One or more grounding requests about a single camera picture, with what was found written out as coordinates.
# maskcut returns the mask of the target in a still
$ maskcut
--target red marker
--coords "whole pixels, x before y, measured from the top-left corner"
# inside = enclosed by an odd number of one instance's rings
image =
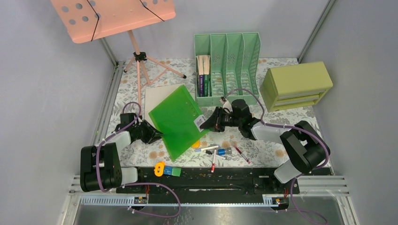
[[[246,162],[247,162],[248,164],[250,164],[249,159],[237,148],[237,146],[234,145],[234,147],[235,147],[235,149],[239,152],[239,154],[246,160]]]
[[[215,156],[217,155],[217,149],[214,149],[213,152],[213,164],[212,164],[212,170],[211,172],[214,173],[214,168],[215,168]]]

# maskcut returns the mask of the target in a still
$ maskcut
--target green plastic folder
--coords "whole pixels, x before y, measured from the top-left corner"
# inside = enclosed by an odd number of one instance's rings
[[[185,85],[152,109],[149,117],[156,129],[163,133],[162,139],[172,161],[209,132],[208,129],[200,132],[198,127],[205,117]]]

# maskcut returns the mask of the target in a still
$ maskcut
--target metal floor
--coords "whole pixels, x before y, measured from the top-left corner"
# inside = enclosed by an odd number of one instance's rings
[[[344,224],[337,201],[333,197],[296,198],[299,208],[314,210],[325,216],[330,225]],[[145,207],[146,212],[172,215],[177,207]],[[324,223],[314,214],[308,216]],[[275,225],[310,224],[298,212],[278,212],[266,207],[183,207],[175,218],[159,218],[138,213],[132,214],[127,207],[81,205],[75,225]]]

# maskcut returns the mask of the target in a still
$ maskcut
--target metal bracket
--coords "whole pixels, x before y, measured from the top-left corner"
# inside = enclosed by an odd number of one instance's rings
[[[178,204],[135,204],[134,198],[138,196],[145,196],[144,194],[131,195],[82,195],[80,203],[82,205],[106,205],[106,206],[178,206]],[[272,204],[272,197],[263,195],[264,203],[221,203],[221,204],[197,204],[197,203],[183,203],[184,207],[277,207]]]
[[[136,61],[138,61],[138,62],[146,61],[146,53],[145,52],[140,52],[139,54],[134,53],[134,57],[136,58]]]
[[[60,225],[73,225],[76,219],[77,210],[80,206],[80,195],[69,195],[69,202],[61,213]]]

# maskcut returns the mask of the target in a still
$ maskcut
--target gray wall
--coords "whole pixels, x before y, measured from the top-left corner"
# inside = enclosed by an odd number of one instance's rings
[[[396,224],[398,1],[340,0],[305,62],[334,87],[315,107],[361,225]]]
[[[53,225],[90,144],[113,66],[77,45],[49,0],[0,13],[0,224]]]
[[[174,0],[175,18],[134,30],[154,58],[193,58],[193,35],[259,32],[261,57],[298,57],[328,0]],[[150,9],[152,0],[146,0]],[[107,38],[118,60],[133,56],[129,35]]]

